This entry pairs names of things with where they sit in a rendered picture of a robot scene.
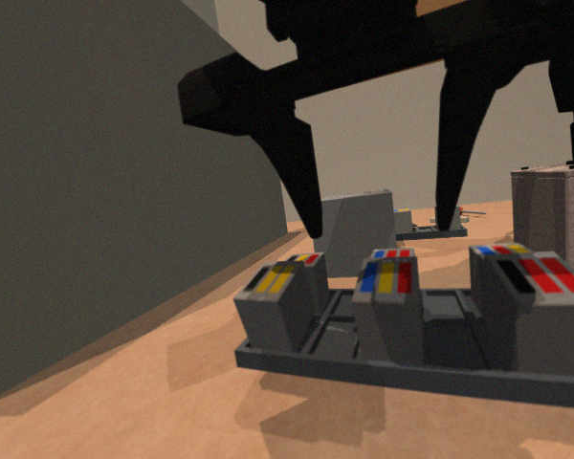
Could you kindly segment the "beige flat bar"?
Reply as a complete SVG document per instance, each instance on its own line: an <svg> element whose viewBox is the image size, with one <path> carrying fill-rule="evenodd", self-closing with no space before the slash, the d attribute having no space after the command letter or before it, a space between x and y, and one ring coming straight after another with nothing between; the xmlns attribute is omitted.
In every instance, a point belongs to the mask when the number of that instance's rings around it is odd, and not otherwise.
<svg viewBox="0 0 574 459"><path fill-rule="evenodd" d="M470 217L460 217L461 223L470 222ZM430 218L430 223L435 223L435 217Z"/></svg>

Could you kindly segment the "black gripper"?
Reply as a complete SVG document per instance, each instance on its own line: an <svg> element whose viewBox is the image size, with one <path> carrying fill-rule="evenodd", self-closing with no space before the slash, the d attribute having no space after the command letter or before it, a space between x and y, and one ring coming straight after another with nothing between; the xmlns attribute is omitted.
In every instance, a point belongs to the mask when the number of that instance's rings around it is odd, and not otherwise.
<svg viewBox="0 0 574 459"><path fill-rule="evenodd" d="M465 0L418 17L404 0L314 0L293 15L285 31L298 59L263 70L233 52L177 88L183 124L259 144L312 239L322 236L320 186L295 100L444 58L435 201L447 231L496 90L527 65L574 52L574 0Z"/></svg>

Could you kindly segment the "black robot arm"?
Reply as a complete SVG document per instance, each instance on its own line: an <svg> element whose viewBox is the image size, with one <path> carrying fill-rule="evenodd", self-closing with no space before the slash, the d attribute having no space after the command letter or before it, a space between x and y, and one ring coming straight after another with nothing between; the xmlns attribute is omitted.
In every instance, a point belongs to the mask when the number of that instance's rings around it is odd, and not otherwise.
<svg viewBox="0 0 574 459"><path fill-rule="evenodd" d="M314 0L259 0L266 6L266 29L276 42L288 39L285 28L294 23L293 9ZM574 120L574 52L549 60L549 79L558 113L572 112ZM572 159L574 164L574 122L570 124Z"/></svg>

